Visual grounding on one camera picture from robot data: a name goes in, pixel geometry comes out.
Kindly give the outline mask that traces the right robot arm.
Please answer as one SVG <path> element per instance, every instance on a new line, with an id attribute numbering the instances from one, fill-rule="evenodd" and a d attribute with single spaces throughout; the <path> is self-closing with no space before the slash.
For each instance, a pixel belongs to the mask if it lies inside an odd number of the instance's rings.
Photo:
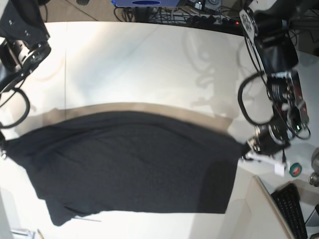
<path id="1" fill-rule="evenodd" d="M 11 129 L 29 114 L 30 102 L 21 89 L 27 77 L 50 54 L 49 32 L 41 16 L 45 0 L 2 0 L 0 2 L 0 92 L 13 91 L 25 101 L 23 115 L 14 123 L 1 125 Z"/>

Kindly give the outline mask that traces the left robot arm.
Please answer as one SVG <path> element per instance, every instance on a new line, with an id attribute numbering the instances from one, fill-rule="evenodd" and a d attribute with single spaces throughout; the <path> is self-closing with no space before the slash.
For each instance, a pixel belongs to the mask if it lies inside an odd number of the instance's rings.
<path id="1" fill-rule="evenodd" d="M 291 140 L 308 130 L 309 116 L 296 69 L 299 59 L 290 30 L 308 30 L 312 18 L 305 13 L 318 5 L 316 0 L 249 0 L 240 10 L 240 25 L 256 73 L 247 77 L 238 90 L 244 118 L 256 128 L 246 141 L 244 160 L 267 160 L 284 152 Z M 260 78 L 272 104 L 273 115 L 266 122 L 253 121 L 243 103 L 243 90 Z"/>

